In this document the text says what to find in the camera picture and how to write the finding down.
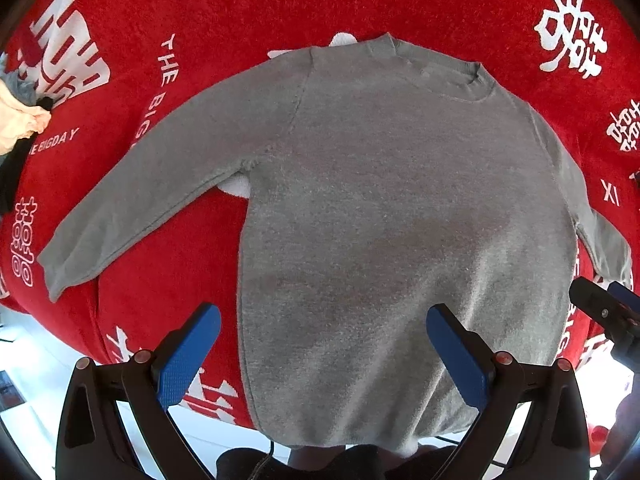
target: person's leg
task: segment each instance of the person's leg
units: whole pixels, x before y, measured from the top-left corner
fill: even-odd
[[[346,446],[311,447],[292,449],[287,464],[300,471],[319,471],[327,467],[331,460],[340,455]]]
[[[301,449],[292,449],[287,464],[290,467],[301,471],[319,471],[327,467],[331,460],[337,457],[346,449],[345,446],[336,447],[311,447],[305,446]],[[391,471],[403,463],[408,462],[412,458],[423,455],[434,449],[433,446],[420,446],[418,451],[409,458],[401,458],[395,453],[386,449],[378,448],[378,457],[382,462],[384,472]]]
[[[386,473],[387,471],[391,471],[396,467],[400,467],[402,464],[404,464],[405,462],[408,462],[409,460],[412,460],[421,455],[424,455],[427,452],[430,452],[432,449],[436,449],[435,446],[420,445],[418,446],[418,451],[416,451],[413,456],[409,458],[402,458],[396,455],[395,453],[391,453],[390,451],[387,451],[386,449],[382,449],[381,447],[379,447],[378,457],[380,459],[380,462],[382,463],[382,470]]]

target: screw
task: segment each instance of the screw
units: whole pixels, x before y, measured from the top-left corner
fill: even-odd
[[[563,372],[568,372],[574,367],[567,359],[558,359],[558,368],[560,368]]]
[[[496,352],[495,361],[501,365],[510,365],[513,363],[513,356],[509,352]]]
[[[151,352],[149,350],[141,350],[133,356],[133,359],[138,364],[144,364],[151,359]]]
[[[91,359],[89,359],[88,357],[82,357],[82,358],[78,359],[78,362],[76,363],[76,368],[78,370],[84,370],[90,364],[91,364]]]

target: red blanket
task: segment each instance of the red blanket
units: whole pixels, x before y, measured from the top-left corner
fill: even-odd
[[[609,0],[38,0],[8,45],[8,68],[60,101],[28,158],[16,211],[2,219],[3,302],[103,363],[153,348],[202,300],[213,302],[223,331],[185,402],[252,428],[236,325],[244,198],[205,193],[55,304],[34,258],[175,107],[269,51],[328,45],[338,32],[390,32],[481,61],[545,116],[581,165],[594,208],[640,250],[629,179],[640,168],[640,45]],[[584,250],[579,261],[592,278]],[[589,330],[573,312],[561,353],[574,364]]]

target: black cable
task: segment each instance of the black cable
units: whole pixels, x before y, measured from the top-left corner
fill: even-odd
[[[445,438],[443,436],[437,436],[436,438],[438,440],[443,441],[443,442],[447,442],[449,444],[453,444],[454,446],[459,446],[460,445],[459,442],[456,442],[455,440],[451,440],[450,438]],[[496,462],[495,460],[491,460],[491,463],[493,465],[497,465],[498,467],[501,467],[502,469],[505,469],[507,467],[506,464],[503,464],[502,462]]]
[[[267,465],[267,462],[271,459],[271,457],[273,457],[273,453],[275,452],[275,449],[276,449],[275,442],[272,440],[269,454],[266,457],[264,457],[262,460],[260,460],[260,462],[257,463],[257,465],[254,468],[254,471],[251,473],[251,475],[249,475],[248,480],[256,480],[258,478],[258,475],[262,472],[264,467]]]

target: blue gripper pad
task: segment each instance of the blue gripper pad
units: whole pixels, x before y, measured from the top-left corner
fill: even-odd
[[[444,304],[429,309],[427,334],[465,403],[484,410],[495,378],[491,349],[478,334],[467,331]]]
[[[636,296],[626,286],[618,282],[609,283],[607,292],[620,303],[628,306],[636,314],[640,314],[640,296]]]
[[[169,332],[156,349],[152,377],[158,401],[166,411],[179,404],[220,335],[218,308],[201,304],[179,330]]]

